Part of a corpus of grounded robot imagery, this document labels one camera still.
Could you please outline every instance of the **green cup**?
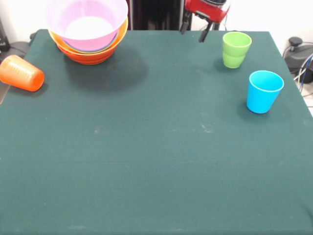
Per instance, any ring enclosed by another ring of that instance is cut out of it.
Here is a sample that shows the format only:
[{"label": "green cup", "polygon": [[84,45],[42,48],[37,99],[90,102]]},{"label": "green cup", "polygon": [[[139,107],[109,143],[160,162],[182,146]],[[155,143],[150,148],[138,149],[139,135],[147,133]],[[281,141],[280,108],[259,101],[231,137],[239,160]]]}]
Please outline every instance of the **green cup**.
[{"label": "green cup", "polygon": [[238,68],[246,57],[252,43],[249,35],[229,32],[223,36],[223,62],[230,69]]}]

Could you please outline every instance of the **stacked bowls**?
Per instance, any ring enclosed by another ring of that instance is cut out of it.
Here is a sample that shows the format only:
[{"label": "stacked bowls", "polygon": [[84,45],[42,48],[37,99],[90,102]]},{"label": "stacked bowls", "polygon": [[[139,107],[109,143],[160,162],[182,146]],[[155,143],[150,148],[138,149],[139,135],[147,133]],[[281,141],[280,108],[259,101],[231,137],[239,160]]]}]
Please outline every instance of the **stacked bowls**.
[{"label": "stacked bowls", "polygon": [[67,57],[95,65],[123,40],[127,14],[125,0],[51,0],[46,18],[52,40]]}]

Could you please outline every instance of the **black cable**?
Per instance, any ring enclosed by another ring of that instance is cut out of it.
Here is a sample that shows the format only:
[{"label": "black cable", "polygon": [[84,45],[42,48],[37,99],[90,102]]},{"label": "black cable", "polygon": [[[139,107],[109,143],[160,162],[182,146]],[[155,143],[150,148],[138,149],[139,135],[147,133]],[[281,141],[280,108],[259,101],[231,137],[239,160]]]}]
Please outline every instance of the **black cable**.
[{"label": "black cable", "polygon": [[[313,45],[312,42],[303,42],[302,44],[312,44],[312,45]],[[292,47],[292,46],[289,46],[289,47],[287,47],[287,48],[284,50],[283,58],[285,58],[285,54],[286,54],[287,50],[290,49],[291,47]]]},{"label": "black cable", "polygon": [[308,97],[308,96],[311,96],[311,95],[313,95],[313,92],[310,93],[310,94],[306,94],[306,95],[304,95],[304,96],[302,96],[302,97],[304,98],[304,97]]},{"label": "black cable", "polygon": [[18,50],[19,52],[24,53],[25,55],[27,54],[25,51],[23,51],[23,50],[21,50],[21,49],[18,49],[18,48],[16,48],[16,47],[11,47],[11,48],[13,48],[13,49],[15,49],[15,50]]},{"label": "black cable", "polygon": [[226,15],[225,22],[224,22],[225,31],[227,31],[227,27],[226,27],[227,17],[228,17],[228,15]]},{"label": "black cable", "polygon": [[290,73],[296,74],[296,73],[299,73],[299,70],[300,69],[291,70]]},{"label": "black cable", "polygon": [[203,26],[203,27],[200,29],[200,31],[203,31],[206,27],[207,27],[207,25],[206,25],[206,26]]},{"label": "black cable", "polygon": [[305,67],[306,67],[307,65],[304,65],[304,66],[302,66],[300,69],[298,69],[296,72],[291,72],[290,71],[290,73],[291,74],[295,74],[295,75],[297,75],[297,73],[299,73],[300,72],[300,70],[303,70],[303,69],[305,69]]}]

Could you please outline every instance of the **table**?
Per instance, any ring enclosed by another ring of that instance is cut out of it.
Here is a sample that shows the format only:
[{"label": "table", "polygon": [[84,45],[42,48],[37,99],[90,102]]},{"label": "table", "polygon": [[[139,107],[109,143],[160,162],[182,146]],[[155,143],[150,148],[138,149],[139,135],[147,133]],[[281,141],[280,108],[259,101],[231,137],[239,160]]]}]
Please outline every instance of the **table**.
[{"label": "table", "polygon": [[[313,119],[268,32],[236,70],[223,34],[131,31],[82,66],[40,30],[44,86],[0,106],[0,234],[312,234]],[[265,115],[256,70],[285,81]]]}]

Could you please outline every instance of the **plastic cup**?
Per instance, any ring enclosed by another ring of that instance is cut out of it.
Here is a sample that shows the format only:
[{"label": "plastic cup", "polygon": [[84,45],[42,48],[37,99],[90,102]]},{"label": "plastic cup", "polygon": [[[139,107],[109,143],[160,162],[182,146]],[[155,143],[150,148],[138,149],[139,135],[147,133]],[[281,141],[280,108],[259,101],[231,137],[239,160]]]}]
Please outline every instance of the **plastic cup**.
[{"label": "plastic cup", "polygon": [[247,107],[254,113],[267,113],[282,88],[284,80],[274,72],[256,71],[250,75]]},{"label": "plastic cup", "polygon": [[252,39],[241,32],[229,32],[223,36],[223,62],[230,69],[238,68],[246,57]]},{"label": "plastic cup", "polygon": [[40,89],[44,73],[17,55],[6,57],[0,65],[0,81],[30,92]]}]

